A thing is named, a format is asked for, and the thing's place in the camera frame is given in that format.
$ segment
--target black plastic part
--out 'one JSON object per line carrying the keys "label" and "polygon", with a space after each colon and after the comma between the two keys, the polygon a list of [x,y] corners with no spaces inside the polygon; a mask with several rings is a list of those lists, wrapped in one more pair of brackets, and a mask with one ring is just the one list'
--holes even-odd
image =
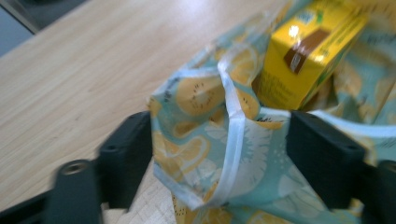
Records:
{"label": "black plastic part", "polygon": [[287,153],[329,209],[349,207],[364,148],[316,116],[292,111]]}
{"label": "black plastic part", "polygon": [[354,197],[364,203],[363,224],[396,223],[396,162],[381,161],[377,169],[367,166]]}
{"label": "black plastic part", "polygon": [[70,161],[56,176],[49,193],[43,223],[103,223],[99,188],[90,161]]}
{"label": "black plastic part", "polygon": [[152,157],[149,112],[126,119],[100,146],[97,170],[103,202],[129,208]]}
{"label": "black plastic part", "polygon": [[0,223],[21,223],[38,224],[41,223],[42,212],[48,193],[41,193],[34,198],[0,212]]}
{"label": "black plastic part", "polygon": [[134,114],[99,147],[95,161],[63,165],[54,189],[0,212],[0,223],[102,223],[101,203],[130,207],[151,157],[149,112]]}

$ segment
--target yellow box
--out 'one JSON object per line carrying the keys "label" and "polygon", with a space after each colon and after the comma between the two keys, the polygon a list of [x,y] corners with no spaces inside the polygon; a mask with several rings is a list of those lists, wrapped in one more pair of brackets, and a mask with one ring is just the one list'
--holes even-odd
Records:
{"label": "yellow box", "polygon": [[346,54],[367,18],[351,3],[318,0],[271,36],[259,99],[267,106],[298,109],[309,101]]}

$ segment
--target patterned fabric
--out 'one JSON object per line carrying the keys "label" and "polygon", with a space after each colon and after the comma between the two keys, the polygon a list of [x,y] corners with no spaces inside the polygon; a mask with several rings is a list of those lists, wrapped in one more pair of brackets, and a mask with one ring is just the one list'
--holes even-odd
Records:
{"label": "patterned fabric", "polygon": [[[177,223],[358,223],[358,201],[325,207],[286,155],[290,113],[261,105],[254,92],[271,32],[307,3],[278,1],[152,93],[154,172],[175,195]],[[305,108],[361,143],[372,165],[396,160],[396,45],[371,44],[376,28]],[[393,28],[386,32],[395,36]]]}

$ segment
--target table surface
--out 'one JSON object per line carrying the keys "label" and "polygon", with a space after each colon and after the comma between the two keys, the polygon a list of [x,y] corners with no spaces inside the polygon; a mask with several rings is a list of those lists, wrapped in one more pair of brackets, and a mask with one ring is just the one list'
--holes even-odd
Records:
{"label": "table surface", "polygon": [[[271,1],[91,0],[0,58],[0,211],[50,188],[198,50]],[[106,223],[175,223],[148,168],[130,212]]]}

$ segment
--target kiwi print fabric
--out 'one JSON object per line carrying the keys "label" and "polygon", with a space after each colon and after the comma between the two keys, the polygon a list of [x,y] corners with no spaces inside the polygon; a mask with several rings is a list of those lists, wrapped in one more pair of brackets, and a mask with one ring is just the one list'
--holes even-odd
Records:
{"label": "kiwi print fabric", "polygon": [[[154,173],[174,195],[178,224],[359,223],[359,202],[325,207],[286,155],[290,113],[261,105],[254,92],[271,32],[308,2],[277,1],[152,93]],[[377,31],[367,29],[304,110],[361,143],[376,165],[396,161],[396,48],[370,45]]]}

